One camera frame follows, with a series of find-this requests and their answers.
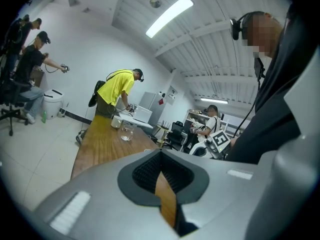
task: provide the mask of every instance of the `glass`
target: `glass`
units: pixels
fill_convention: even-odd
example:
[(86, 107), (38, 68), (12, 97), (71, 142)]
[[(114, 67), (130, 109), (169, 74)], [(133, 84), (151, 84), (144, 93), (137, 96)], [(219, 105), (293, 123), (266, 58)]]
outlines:
[(120, 137), (124, 141), (131, 141), (134, 136), (134, 127), (128, 122), (123, 122), (122, 127), (119, 129)]

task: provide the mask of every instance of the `tile floor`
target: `tile floor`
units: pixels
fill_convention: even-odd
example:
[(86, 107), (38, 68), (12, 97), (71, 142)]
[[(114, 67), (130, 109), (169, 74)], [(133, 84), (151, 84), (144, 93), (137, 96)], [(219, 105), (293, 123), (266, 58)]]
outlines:
[(11, 197), (33, 211), (50, 193), (70, 180), (79, 146), (76, 134), (82, 122), (70, 117), (24, 125), (0, 121), (0, 175)]

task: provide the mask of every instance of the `bottle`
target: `bottle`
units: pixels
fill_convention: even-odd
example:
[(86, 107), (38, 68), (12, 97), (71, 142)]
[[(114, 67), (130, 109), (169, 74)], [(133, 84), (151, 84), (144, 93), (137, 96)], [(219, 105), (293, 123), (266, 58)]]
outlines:
[(43, 111), (43, 115), (42, 115), (42, 120), (41, 121), (45, 124), (46, 120), (47, 120), (47, 112)]

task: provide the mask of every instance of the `white trash can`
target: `white trash can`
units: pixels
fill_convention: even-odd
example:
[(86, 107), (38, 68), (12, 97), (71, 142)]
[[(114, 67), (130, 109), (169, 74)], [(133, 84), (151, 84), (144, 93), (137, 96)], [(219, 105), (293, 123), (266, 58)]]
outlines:
[(47, 90), (44, 94), (47, 96), (43, 97), (42, 109), (46, 112), (46, 119), (55, 118), (62, 107), (65, 95), (55, 89)]

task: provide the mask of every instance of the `ceiling light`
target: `ceiling light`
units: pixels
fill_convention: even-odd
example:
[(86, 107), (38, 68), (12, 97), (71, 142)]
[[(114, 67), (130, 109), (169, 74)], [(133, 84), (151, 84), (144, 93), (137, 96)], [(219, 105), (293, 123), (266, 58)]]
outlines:
[(148, 37), (153, 38), (167, 23), (193, 5), (194, 3), (191, 0), (178, 0), (152, 24), (145, 34)]
[(204, 102), (216, 102), (216, 103), (222, 103), (222, 104), (229, 103), (227, 100), (215, 99), (215, 98), (201, 98), (201, 100)]

